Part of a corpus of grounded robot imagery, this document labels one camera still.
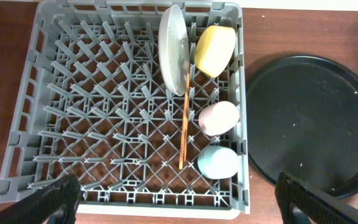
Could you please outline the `blue plastic cup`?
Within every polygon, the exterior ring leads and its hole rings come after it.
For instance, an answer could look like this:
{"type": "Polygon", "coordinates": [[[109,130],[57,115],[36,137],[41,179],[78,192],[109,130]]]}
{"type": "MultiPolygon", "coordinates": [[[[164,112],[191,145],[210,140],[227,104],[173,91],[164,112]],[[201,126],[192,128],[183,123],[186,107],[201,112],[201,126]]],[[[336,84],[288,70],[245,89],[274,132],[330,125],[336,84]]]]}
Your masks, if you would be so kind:
{"type": "Polygon", "coordinates": [[[228,147],[206,146],[198,155],[198,168],[209,179],[234,176],[240,167],[237,154],[228,147]]]}

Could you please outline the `wooden chopstick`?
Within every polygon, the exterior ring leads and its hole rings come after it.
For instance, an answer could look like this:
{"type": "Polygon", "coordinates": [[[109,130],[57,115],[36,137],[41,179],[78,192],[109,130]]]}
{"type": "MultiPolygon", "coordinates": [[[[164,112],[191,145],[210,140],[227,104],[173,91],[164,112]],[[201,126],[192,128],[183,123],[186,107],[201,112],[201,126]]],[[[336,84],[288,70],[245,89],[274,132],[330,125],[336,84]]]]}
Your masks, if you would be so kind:
{"type": "Polygon", "coordinates": [[[184,163],[186,162],[186,149],[187,149],[187,140],[188,140],[188,113],[189,113],[189,90],[190,90],[190,62],[188,62],[187,72],[186,72],[186,88],[185,88],[185,98],[184,98],[184,107],[183,107],[183,124],[181,130],[181,146],[180,146],[180,161],[179,169],[182,170],[184,163]]]}

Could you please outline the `grey round plate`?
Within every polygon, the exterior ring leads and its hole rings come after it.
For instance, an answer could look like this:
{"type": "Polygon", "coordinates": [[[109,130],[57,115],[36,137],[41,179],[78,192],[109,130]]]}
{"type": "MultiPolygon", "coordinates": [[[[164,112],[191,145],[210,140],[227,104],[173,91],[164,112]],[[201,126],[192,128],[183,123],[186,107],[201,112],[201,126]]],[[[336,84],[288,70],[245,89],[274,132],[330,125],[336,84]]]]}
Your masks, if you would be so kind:
{"type": "Polygon", "coordinates": [[[167,89],[178,96],[184,95],[190,53],[185,18],[177,5],[169,7],[160,20],[158,57],[167,89]]]}

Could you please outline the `yellow bowl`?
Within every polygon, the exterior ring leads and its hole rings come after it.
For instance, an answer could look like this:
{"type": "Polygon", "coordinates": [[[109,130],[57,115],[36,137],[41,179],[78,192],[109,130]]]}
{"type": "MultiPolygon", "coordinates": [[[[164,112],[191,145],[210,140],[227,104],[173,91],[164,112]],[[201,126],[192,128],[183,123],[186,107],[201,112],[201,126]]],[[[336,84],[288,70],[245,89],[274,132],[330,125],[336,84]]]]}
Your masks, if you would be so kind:
{"type": "Polygon", "coordinates": [[[228,65],[235,45],[236,32],[232,27],[209,26],[196,45],[196,68],[211,78],[219,76],[228,65]]]}

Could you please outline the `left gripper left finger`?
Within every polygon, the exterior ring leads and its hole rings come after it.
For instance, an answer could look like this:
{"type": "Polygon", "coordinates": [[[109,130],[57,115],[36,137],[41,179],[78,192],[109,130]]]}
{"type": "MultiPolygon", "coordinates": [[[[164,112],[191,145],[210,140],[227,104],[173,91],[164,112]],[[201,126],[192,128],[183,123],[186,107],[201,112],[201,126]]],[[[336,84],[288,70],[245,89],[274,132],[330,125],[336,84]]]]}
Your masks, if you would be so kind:
{"type": "Polygon", "coordinates": [[[0,211],[0,223],[74,223],[80,183],[69,174],[0,211]]]}

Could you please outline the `pink plastic cup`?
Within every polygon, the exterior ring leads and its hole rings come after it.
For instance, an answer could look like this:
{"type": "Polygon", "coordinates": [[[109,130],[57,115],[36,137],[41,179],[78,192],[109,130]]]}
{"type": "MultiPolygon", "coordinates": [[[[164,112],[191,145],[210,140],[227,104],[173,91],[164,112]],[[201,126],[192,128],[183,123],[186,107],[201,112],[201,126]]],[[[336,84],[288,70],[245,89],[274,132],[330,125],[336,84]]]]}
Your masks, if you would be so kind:
{"type": "Polygon", "coordinates": [[[229,101],[220,101],[203,109],[199,126],[208,136],[218,136],[233,128],[239,121],[237,107],[229,101]]]}

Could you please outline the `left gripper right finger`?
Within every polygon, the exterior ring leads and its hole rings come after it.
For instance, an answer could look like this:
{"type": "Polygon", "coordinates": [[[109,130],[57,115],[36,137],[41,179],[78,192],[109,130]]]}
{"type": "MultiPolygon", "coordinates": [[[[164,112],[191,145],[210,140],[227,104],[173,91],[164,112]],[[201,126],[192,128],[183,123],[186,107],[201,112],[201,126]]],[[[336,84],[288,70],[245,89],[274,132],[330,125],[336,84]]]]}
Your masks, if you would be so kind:
{"type": "Polygon", "coordinates": [[[285,172],[275,198],[284,223],[358,223],[358,209],[285,172]]]}

